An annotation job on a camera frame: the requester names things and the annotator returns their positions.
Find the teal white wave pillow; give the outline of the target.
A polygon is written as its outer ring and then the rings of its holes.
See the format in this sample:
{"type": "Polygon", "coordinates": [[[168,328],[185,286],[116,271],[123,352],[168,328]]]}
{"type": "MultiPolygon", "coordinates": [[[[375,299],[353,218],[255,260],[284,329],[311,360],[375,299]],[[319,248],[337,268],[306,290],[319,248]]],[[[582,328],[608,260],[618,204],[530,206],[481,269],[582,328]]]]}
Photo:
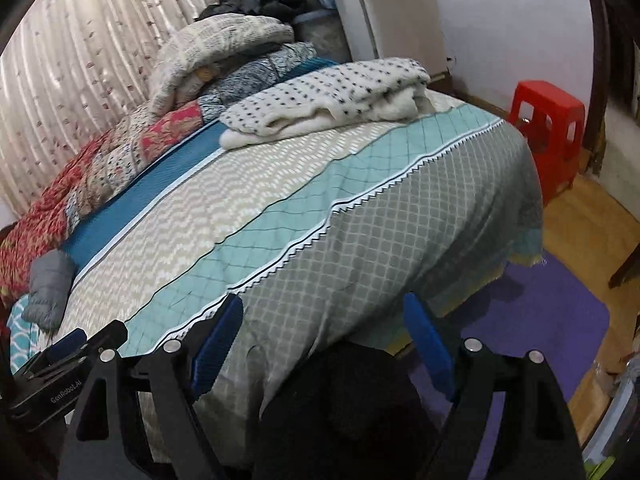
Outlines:
{"type": "Polygon", "coordinates": [[[13,374],[38,351],[39,328],[22,318],[28,300],[27,295],[17,300],[6,322],[10,330],[10,369],[13,374]]]}

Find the red plastic stool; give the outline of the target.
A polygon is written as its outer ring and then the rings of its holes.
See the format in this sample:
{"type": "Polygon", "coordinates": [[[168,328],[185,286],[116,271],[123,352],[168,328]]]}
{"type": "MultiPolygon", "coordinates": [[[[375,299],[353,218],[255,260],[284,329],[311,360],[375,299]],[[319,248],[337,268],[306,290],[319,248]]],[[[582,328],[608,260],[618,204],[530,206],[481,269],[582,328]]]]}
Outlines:
{"type": "Polygon", "coordinates": [[[585,121],[585,105],[551,82],[522,80],[516,85],[509,122],[532,151],[544,206],[562,188],[573,186],[585,121]]]}

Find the beige floral curtain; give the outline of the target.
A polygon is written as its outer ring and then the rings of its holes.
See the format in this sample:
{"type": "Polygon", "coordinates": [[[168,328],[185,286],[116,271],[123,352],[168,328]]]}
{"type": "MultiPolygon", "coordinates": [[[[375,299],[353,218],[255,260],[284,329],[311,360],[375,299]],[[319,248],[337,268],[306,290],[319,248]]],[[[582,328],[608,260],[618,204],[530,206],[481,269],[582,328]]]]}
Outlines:
{"type": "Polygon", "coordinates": [[[160,46],[213,1],[34,1],[1,55],[1,198],[14,214],[148,98],[160,46]]]}

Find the clear plastic storage box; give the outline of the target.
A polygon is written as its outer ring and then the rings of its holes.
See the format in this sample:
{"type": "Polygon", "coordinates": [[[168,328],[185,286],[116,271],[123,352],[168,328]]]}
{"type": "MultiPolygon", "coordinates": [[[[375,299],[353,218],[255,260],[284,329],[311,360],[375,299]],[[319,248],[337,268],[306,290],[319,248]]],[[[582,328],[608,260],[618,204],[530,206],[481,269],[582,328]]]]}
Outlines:
{"type": "Polygon", "coordinates": [[[335,10],[315,10],[300,14],[292,21],[298,41],[311,42],[320,58],[337,63],[352,60],[340,14],[335,10]]]}

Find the grey folded puffer jacket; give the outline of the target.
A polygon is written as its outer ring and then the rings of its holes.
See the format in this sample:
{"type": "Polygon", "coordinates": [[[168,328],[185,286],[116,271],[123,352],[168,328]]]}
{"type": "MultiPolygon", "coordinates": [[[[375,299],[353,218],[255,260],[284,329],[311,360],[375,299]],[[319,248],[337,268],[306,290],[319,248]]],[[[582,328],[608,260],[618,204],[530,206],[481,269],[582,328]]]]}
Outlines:
{"type": "Polygon", "coordinates": [[[22,318],[47,334],[62,324],[77,266],[62,250],[53,249],[32,262],[29,271],[28,303],[22,318]]]}

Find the white air conditioner unit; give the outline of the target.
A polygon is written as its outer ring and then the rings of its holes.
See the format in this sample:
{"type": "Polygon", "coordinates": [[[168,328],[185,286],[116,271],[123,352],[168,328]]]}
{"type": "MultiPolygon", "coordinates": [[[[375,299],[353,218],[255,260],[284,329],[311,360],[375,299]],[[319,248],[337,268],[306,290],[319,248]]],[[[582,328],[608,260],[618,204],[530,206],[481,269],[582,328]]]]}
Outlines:
{"type": "Polygon", "coordinates": [[[413,58],[432,79],[448,73],[437,0],[335,0],[355,61],[413,58]]]}

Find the dark clothes pile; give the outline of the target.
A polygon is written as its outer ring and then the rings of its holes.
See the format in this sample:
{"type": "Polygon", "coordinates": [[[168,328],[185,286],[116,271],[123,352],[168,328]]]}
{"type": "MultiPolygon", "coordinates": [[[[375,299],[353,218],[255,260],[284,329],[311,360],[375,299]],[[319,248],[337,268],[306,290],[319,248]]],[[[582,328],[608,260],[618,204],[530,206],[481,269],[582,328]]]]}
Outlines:
{"type": "Polygon", "coordinates": [[[266,16],[276,18],[282,23],[290,24],[300,14],[310,10],[306,0],[218,0],[198,14],[195,21],[205,20],[221,14],[242,14],[249,16],[266,16]]]}

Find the beige checked folded quilt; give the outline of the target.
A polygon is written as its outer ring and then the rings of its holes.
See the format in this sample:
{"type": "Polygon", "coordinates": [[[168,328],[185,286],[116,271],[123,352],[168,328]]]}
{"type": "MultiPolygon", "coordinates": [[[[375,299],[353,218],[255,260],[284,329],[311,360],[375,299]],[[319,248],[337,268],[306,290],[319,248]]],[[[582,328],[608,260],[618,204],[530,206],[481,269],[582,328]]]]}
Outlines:
{"type": "Polygon", "coordinates": [[[290,25],[263,15],[225,13],[180,29],[157,53],[149,79],[148,111],[162,117],[174,106],[178,88],[201,67],[294,39],[290,25]]]}

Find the red floral patchwork quilt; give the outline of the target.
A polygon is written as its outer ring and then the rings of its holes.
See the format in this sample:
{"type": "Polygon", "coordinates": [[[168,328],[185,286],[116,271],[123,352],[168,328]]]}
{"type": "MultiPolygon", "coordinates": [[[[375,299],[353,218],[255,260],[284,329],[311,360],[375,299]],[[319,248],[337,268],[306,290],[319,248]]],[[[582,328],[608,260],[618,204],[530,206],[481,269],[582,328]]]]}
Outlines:
{"type": "Polygon", "coordinates": [[[6,309],[29,289],[32,262],[60,248],[83,222],[124,192],[160,155],[213,122],[230,105],[264,90],[317,56],[310,42],[261,46],[255,56],[209,62],[178,90],[179,107],[151,122],[146,107],[70,160],[1,242],[1,305],[6,309]]]}

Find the patterned bedspread teal grey beige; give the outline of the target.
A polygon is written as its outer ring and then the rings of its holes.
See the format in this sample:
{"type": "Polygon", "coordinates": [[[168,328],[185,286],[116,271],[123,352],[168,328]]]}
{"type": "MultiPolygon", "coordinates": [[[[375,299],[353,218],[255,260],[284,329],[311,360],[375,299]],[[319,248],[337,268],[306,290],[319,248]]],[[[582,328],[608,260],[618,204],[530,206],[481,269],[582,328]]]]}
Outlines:
{"type": "Polygon", "coordinates": [[[414,122],[370,122],[225,151],[201,128],[82,222],[60,327],[119,320],[122,354],[180,338],[224,298],[243,324],[196,412],[226,465],[297,362],[339,339],[384,348],[401,297],[445,315],[541,253],[542,198],[521,133],[449,96],[414,122]]]}

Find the purple floor mat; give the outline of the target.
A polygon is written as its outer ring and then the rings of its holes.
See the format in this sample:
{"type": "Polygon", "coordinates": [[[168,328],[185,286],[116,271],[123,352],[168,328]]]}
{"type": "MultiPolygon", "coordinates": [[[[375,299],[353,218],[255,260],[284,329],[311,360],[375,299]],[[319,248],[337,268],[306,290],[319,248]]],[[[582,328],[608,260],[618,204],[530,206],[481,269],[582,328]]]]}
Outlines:
{"type": "Polygon", "coordinates": [[[590,370],[608,330],[605,304],[564,264],[546,252],[526,268],[509,264],[442,320],[451,338],[475,337],[495,353],[540,351],[569,401],[590,370]]]}

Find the white black-dotted fleece garment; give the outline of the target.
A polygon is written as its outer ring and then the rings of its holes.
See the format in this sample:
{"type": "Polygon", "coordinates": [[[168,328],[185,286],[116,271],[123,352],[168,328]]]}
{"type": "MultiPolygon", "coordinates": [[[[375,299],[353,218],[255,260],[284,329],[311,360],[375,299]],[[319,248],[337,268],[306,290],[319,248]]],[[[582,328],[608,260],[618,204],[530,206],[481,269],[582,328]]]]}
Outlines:
{"type": "Polygon", "coordinates": [[[225,150],[364,122],[403,122],[434,112],[430,76],[411,58],[338,64],[276,84],[223,112],[225,150]]]}

